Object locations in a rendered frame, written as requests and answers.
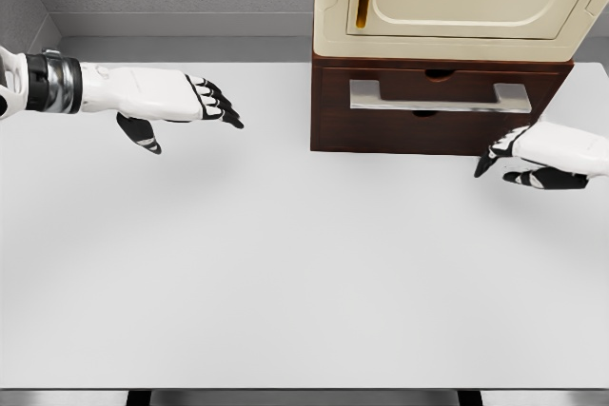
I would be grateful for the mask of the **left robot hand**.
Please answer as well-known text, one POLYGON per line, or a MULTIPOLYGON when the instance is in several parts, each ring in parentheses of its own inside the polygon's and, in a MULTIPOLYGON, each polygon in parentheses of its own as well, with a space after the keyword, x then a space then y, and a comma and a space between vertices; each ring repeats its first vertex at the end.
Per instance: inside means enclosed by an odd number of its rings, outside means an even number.
POLYGON ((151 123, 220 121, 242 129, 232 103, 214 83, 180 70, 116 68, 110 81, 118 87, 116 121, 130 140, 159 155, 162 148, 151 123))

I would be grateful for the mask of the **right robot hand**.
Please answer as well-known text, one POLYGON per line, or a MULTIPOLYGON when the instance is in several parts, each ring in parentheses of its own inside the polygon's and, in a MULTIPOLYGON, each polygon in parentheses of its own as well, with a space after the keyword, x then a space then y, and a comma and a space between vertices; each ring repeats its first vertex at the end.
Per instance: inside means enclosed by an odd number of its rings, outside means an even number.
POLYGON ((542 121, 516 127, 491 144, 474 176, 479 178, 498 159, 512 157, 539 167, 507 172, 503 179, 535 189, 583 189, 593 178, 609 177, 609 138, 542 121))

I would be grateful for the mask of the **dark brown wooden drawer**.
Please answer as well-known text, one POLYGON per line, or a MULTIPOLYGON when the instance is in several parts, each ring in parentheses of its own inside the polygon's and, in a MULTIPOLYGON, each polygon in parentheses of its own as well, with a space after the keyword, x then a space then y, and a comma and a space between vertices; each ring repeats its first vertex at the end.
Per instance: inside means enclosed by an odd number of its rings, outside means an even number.
POLYGON ((477 156, 509 130, 535 123, 569 75, 565 62, 312 56, 315 151, 477 156), (350 80, 377 80, 387 101, 492 102, 493 85, 523 84, 529 114, 353 109, 350 80))

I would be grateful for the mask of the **cream cabinet body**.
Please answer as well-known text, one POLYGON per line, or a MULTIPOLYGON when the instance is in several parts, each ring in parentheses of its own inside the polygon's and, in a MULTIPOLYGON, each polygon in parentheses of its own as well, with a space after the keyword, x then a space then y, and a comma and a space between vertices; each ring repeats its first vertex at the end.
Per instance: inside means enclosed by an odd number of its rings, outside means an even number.
POLYGON ((609 0, 579 0, 552 40, 352 35, 351 0, 314 0, 313 48, 330 57, 461 61, 564 62, 575 53, 609 0))

